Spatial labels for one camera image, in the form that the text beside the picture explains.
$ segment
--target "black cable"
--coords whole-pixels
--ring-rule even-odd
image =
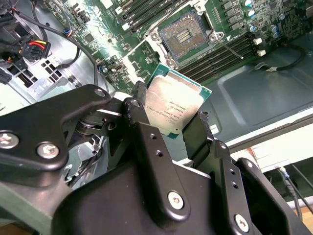
[[[78,173],[78,176],[74,176],[73,179],[68,183],[68,186],[72,188],[84,175],[86,175],[86,173],[88,173],[93,168],[95,164],[99,162],[103,154],[104,154],[104,147],[102,146],[99,152],[94,157],[89,159],[87,164],[82,164],[82,167],[81,167],[80,172]]]
[[[293,187],[289,183],[289,181],[285,178],[284,174],[280,170],[278,170],[278,172],[279,172],[280,176],[282,177],[282,180],[285,184],[286,191],[289,193],[289,195],[292,197],[292,199],[294,201],[294,205],[295,205],[295,208],[297,210],[298,218],[302,221],[302,211],[301,211],[301,208],[299,206],[299,201],[298,201],[297,195],[295,193],[295,190],[293,189]]]
[[[270,66],[270,65],[268,65],[266,63],[259,63],[259,64],[257,64],[255,66],[255,69],[256,70],[263,69],[263,70],[266,70],[266,71],[269,71],[269,72],[290,70],[293,67],[295,67],[297,64],[299,64],[304,59],[304,57],[306,56],[305,50],[302,47],[300,47],[300,46],[296,46],[296,45],[293,45],[293,44],[282,44],[281,46],[299,51],[300,52],[300,56],[296,59],[296,61],[292,62],[290,65],[287,65],[287,66],[275,67],[275,66]]]
[[[57,66],[56,68],[57,69],[67,69],[68,67],[70,67],[72,64],[74,64],[78,60],[79,53],[80,53],[80,49],[77,48],[76,55],[75,55],[74,59],[71,62],[66,63],[66,64],[61,64],[61,65]]]
[[[33,0],[33,3],[31,5],[31,11],[32,11],[33,16],[34,16],[34,20],[39,23],[39,19],[37,17],[37,13],[36,13],[36,5],[37,5],[37,0]],[[39,27],[39,30],[41,32],[41,35],[43,36],[43,41],[47,42],[48,41],[47,33],[45,32],[45,30],[42,27]]]
[[[304,202],[304,204],[307,206],[307,208],[310,210],[310,212],[313,214],[313,209],[310,206],[310,204],[308,203],[307,200],[305,200],[305,198],[302,196],[302,194],[299,192],[299,190],[296,188],[296,186],[293,184],[293,182],[291,181],[291,179],[289,177],[286,177],[286,179],[289,181],[289,183],[291,184],[291,186],[293,187],[294,191],[298,194],[298,196],[301,198],[301,200]]]
[[[93,58],[93,56],[85,49],[83,48],[79,43],[77,43],[75,40],[67,37],[63,32],[60,32],[54,28],[50,28],[44,24],[41,24],[41,23],[38,23],[36,22],[35,20],[33,20],[32,18],[28,17],[27,15],[25,15],[24,13],[20,12],[20,11],[15,11],[16,14],[18,14],[20,16],[20,18],[34,24],[34,25],[37,25],[37,26],[40,26],[42,28],[44,28],[45,30],[48,30],[52,33],[55,33],[65,39],[67,39],[68,41],[70,41],[71,43],[73,43],[75,46],[77,46],[89,59],[90,61],[93,63],[93,77],[94,77],[94,85],[98,86],[98,66],[97,66],[97,63],[96,63],[96,60]]]
[[[291,166],[299,173],[299,175],[301,175],[301,177],[310,186],[310,188],[313,189],[312,183],[305,177],[305,175],[302,174],[302,172],[294,164],[291,164]]]

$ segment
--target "hex bolt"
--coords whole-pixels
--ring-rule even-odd
[[[167,197],[168,197],[168,200],[169,200],[171,206],[174,209],[180,210],[180,209],[183,208],[184,200],[182,199],[182,197],[178,193],[176,193],[176,192],[169,192]]]
[[[235,221],[238,227],[245,233],[249,232],[248,222],[239,214],[235,215]]]
[[[247,163],[247,165],[248,165],[250,168],[253,168],[252,162],[250,162],[249,160],[246,160],[246,163]]]
[[[103,92],[103,90],[96,89],[96,90],[94,90],[94,92],[95,92],[98,96],[101,96],[101,97],[105,97],[105,96],[106,96],[106,94]]]
[[[52,143],[43,143],[37,148],[39,156],[45,159],[52,159],[59,155],[59,148]]]
[[[0,133],[0,148],[14,148],[19,142],[19,138],[12,133]]]

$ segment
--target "intel xeon processor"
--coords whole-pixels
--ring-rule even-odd
[[[151,125],[176,138],[190,122],[211,91],[167,66],[159,64],[146,95],[146,113]]]

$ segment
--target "red wire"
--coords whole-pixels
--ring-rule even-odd
[[[45,49],[45,47],[43,46],[43,45],[41,45],[41,44],[39,44],[39,43],[36,43],[36,42],[31,42],[31,43],[29,43],[29,45],[34,45],[34,46],[38,46],[38,47],[40,47],[42,50],[44,50]]]

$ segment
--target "motherboard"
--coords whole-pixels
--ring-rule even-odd
[[[159,63],[207,85],[310,27],[304,0],[44,0],[112,86],[131,93]]]

